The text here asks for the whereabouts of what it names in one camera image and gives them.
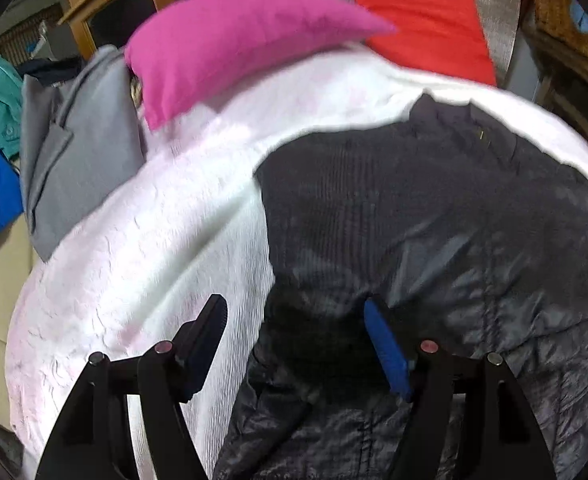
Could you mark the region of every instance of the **pink and white blanket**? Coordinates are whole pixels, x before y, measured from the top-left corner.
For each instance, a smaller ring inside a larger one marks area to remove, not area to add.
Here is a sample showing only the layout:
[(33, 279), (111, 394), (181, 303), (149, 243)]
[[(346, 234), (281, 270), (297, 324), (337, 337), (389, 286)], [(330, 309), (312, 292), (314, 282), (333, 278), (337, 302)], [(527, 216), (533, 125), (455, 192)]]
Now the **pink and white blanket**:
[[(91, 352), (113, 360), (142, 354), (217, 292), (229, 305), (228, 326), (203, 391), (183, 410), (211, 474), (273, 283), (254, 169), (312, 130), (398, 120), (425, 91), (442, 102), (473, 101), (588, 177), (587, 143), (555, 116), (494, 88), (401, 69), (360, 45), (248, 78), (146, 131), (145, 166), (29, 276), (5, 358), (10, 420), (27, 452), (42, 454)], [(140, 477), (149, 480), (134, 400), (130, 417)]]

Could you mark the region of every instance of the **white object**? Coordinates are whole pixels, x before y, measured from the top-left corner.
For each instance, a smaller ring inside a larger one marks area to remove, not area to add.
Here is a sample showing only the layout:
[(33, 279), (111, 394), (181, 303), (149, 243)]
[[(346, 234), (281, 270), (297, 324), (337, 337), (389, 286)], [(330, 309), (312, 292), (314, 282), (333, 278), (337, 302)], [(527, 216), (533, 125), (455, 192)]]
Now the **white object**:
[[(229, 305), (227, 329), (203, 391), (184, 407), (211, 475), (273, 283), (254, 169), (305, 133), (398, 120), (426, 91), (474, 102), (588, 177), (588, 144), (555, 116), (495, 88), (401, 69), (360, 45), (248, 78), (146, 132), (146, 165), (30, 275), (6, 355), (11, 423), (27, 451), (42, 454), (91, 352), (140, 355), (217, 292)], [(140, 405), (130, 408), (141, 479), (149, 480)]]

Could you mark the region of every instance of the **metal bolt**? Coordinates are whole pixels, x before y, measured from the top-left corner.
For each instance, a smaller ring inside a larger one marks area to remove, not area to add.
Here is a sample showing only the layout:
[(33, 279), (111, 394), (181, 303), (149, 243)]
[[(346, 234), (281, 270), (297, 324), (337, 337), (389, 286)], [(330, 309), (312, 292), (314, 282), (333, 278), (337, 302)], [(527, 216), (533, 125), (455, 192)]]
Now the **metal bolt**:
[(171, 341), (160, 341), (154, 345), (154, 352), (157, 354), (167, 354), (173, 348)]
[(103, 359), (105, 359), (105, 354), (103, 352), (94, 352), (89, 356), (87, 361), (90, 365), (96, 366), (97, 364), (102, 362)]
[(496, 352), (490, 352), (487, 354), (487, 361), (495, 366), (502, 365), (502, 357), (500, 354), (496, 354)]
[(426, 354), (435, 354), (439, 351), (439, 344), (431, 339), (425, 339), (421, 342), (421, 350)]

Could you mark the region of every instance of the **gray jacket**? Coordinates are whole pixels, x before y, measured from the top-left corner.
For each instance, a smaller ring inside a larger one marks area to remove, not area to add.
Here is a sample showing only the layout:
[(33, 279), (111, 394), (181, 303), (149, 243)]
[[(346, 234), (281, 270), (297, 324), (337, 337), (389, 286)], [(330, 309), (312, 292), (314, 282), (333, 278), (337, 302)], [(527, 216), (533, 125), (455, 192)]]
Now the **gray jacket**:
[(30, 238), (43, 261), (63, 237), (143, 165), (130, 72), (105, 46), (78, 77), (23, 85), (21, 195)]

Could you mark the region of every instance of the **red pillow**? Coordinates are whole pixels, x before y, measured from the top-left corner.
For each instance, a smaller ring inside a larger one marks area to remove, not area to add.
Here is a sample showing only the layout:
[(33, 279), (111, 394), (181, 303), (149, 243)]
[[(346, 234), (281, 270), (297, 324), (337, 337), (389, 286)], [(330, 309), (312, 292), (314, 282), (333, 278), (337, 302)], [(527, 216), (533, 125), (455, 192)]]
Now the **red pillow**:
[(367, 41), (400, 66), (496, 86), (475, 0), (356, 0), (398, 33)]

